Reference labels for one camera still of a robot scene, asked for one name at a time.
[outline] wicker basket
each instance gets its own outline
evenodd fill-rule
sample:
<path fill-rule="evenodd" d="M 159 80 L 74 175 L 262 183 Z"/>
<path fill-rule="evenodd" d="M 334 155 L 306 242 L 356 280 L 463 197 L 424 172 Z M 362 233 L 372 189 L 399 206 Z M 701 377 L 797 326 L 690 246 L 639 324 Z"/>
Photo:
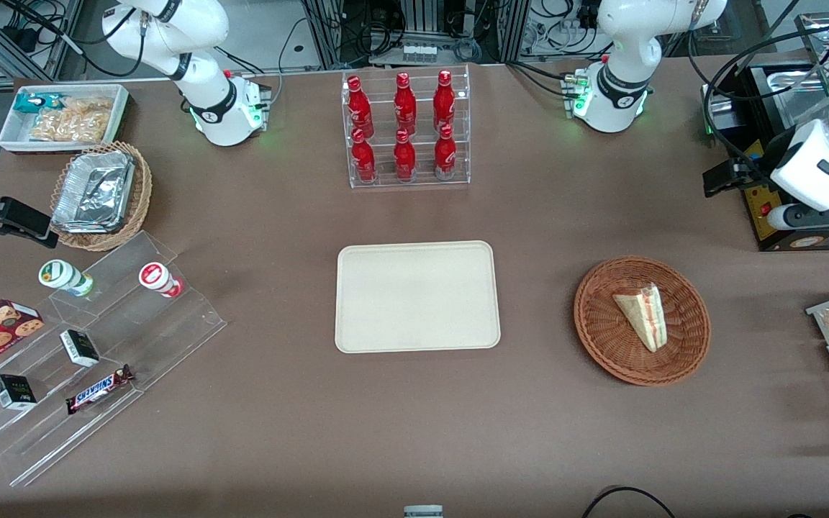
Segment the wicker basket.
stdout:
<path fill-rule="evenodd" d="M 112 234 L 59 233 L 53 226 L 50 226 L 51 230 L 60 234 L 60 242 L 63 245 L 82 248 L 89 250 L 89 252 L 105 252 L 105 250 L 117 248 L 128 242 L 128 240 L 131 240 L 142 226 L 145 213 L 149 210 L 149 197 L 152 196 L 152 173 L 149 171 L 149 164 L 145 163 L 144 158 L 142 158 L 142 155 L 135 147 L 124 142 L 112 142 L 111 144 L 99 145 L 98 147 L 93 147 L 91 150 L 85 150 L 82 153 L 91 155 L 107 153 L 109 151 L 124 151 L 124 153 L 136 160 L 136 169 L 134 170 L 132 187 L 130 188 L 130 199 L 127 202 L 126 222 L 118 232 Z M 53 196 L 50 197 L 50 211 L 56 210 L 56 202 L 60 199 L 60 193 L 63 191 L 63 182 L 66 180 L 67 171 L 69 171 L 69 164 L 66 164 L 66 167 L 63 168 L 63 173 L 60 174 L 59 180 L 56 181 Z"/>
<path fill-rule="evenodd" d="M 651 352 L 612 299 L 621 289 L 654 282 L 661 291 L 667 344 Z M 608 373 L 638 386 L 668 386 L 694 373 L 705 359 L 711 326 L 697 290 L 670 266 L 626 255 L 595 266 L 581 280 L 575 327 L 590 356 Z"/>

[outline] table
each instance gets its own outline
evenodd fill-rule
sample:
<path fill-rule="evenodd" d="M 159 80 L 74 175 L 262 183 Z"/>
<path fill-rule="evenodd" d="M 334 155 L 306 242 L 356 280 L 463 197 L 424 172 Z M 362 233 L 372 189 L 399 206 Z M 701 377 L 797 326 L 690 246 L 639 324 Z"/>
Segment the table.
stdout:
<path fill-rule="evenodd" d="M 0 476 L 0 516 L 561 517 L 613 484 L 678 516 L 829 516 L 829 357 L 802 311 L 829 299 L 829 253 L 757 253 L 739 196 L 704 199 L 724 153 L 698 137 L 687 62 L 662 63 L 619 135 L 504 66 L 471 73 L 473 183 L 391 193 L 348 187 L 336 73 L 289 76 L 270 131 L 233 148 L 171 83 L 129 83 L 145 229 L 230 325 L 29 488 Z M 0 196 L 44 209 L 65 162 L 3 152 Z M 433 240 L 494 248 L 500 344 L 338 351 L 340 250 Z M 710 354 L 675 386 L 613 379 L 570 321 L 580 278 L 626 253 L 673 265 L 710 311 Z M 45 260 L 99 256 L 2 238 L 0 298 L 39 301 Z M 594 516 L 655 511 L 613 495 Z"/>

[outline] clear acrylic shelf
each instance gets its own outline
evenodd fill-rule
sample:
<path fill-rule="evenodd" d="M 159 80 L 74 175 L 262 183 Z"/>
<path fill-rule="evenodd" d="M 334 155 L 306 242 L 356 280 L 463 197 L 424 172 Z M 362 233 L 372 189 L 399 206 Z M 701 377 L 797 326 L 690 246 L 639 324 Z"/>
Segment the clear acrylic shelf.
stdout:
<path fill-rule="evenodd" d="M 456 166 L 453 178 L 441 181 L 434 174 L 434 144 L 438 134 L 434 129 L 434 92 L 437 91 L 437 74 L 440 70 L 450 70 L 452 73 L 452 88 L 456 92 L 454 102 L 455 116 L 453 119 L 453 140 L 456 142 Z M 395 73 L 400 70 L 363 69 L 343 74 L 341 89 L 341 108 L 343 124 L 345 124 L 345 147 L 348 149 L 348 176 L 352 188 L 402 187 L 417 188 L 418 186 L 457 186 L 469 183 L 471 180 L 470 161 L 470 99 L 469 69 L 467 66 L 448 66 L 447 68 L 411 68 L 405 69 L 411 79 L 411 89 L 417 100 L 417 131 L 411 138 L 414 153 L 417 156 L 414 181 L 402 183 L 395 175 L 395 131 L 398 124 L 395 121 Z M 366 97 L 369 98 L 373 112 L 373 137 L 369 138 L 369 145 L 373 148 L 376 159 L 376 181 L 362 183 L 359 180 L 354 160 L 351 155 L 351 130 L 354 125 L 348 111 L 349 76 L 358 76 Z"/>
<path fill-rule="evenodd" d="M 95 279 L 88 296 L 56 291 L 40 304 L 47 309 L 43 333 L 0 360 L 0 373 L 26 376 L 37 397 L 25 411 L 0 405 L 0 464 L 11 485 L 32 483 L 226 325 L 174 259 L 175 253 L 139 232 L 86 269 Z M 139 269 L 152 261 L 184 280 L 181 295 L 166 299 L 139 284 Z M 59 334 L 70 328 L 83 330 L 95 344 L 101 360 L 94 367 L 69 361 Z M 124 364 L 135 380 L 68 415 L 67 398 Z"/>

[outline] aluminum foil container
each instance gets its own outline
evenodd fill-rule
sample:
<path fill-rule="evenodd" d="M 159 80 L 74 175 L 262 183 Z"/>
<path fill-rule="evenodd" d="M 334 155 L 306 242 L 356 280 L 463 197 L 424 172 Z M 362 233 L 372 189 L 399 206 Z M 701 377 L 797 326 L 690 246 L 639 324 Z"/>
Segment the aluminum foil container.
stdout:
<path fill-rule="evenodd" d="M 53 226 L 69 233 L 120 230 L 135 168 L 134 158 L 122 151 L 74 158 L 53 210 Z"/>

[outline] coca-cola bottle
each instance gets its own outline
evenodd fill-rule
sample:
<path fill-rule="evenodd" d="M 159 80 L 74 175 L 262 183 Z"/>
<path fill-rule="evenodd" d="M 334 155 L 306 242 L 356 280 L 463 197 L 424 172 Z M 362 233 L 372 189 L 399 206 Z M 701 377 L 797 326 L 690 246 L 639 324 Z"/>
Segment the coca-cola bottle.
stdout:
<path fill-rule="evenodd" d="M 373 112 L 369 108 L 369 99 L 360 89 L 360 78 L 350 76 L 348 89 L 351 91 L 348 99 L 348 109 L 351 112 L 351 122 L 355 128 L 363 130 L 364 138 L 373 137 Z"/>
<path fill-rule="evenodd" d="M 395 76 L 395 86 L 395 120 L 411 137 L 417 131 L 417 100 L 412 93 L 408 73 L 400 72 Z"/>
<path fill-rule="evenodd" d="M 434 174 L 440 180 L 452 180 L 456 167 L 456 142 L 450 122 L 440 126 L 440 139 L 434 145 Z"/>
<path fill-rule="evenodd" d="M 354 168 L 358 171 L 358 178 L 362 183 L 373 183 L 376 181 L 376 159 L 373 157 L 373 148 L 369 147 L 364 132 L 360 128 L 354 128 L 351 132 L 351 157 L 354 158 Z"/>
<path fill-rule="evenodd" d="M 444 124 L 453 124 L 453 103 L 456 94 L 453 93 L 453 75 L 448 70 L 441 70 L 437 74 L 437 91 L 434 92 L 434 130 L 439 132 Z"/>
<path fill-rule="evenodd" d="M 395 174 L 401 183 L 415 181 L 415 147 L 408 138 L 405 128 L 395 132 Z"/>

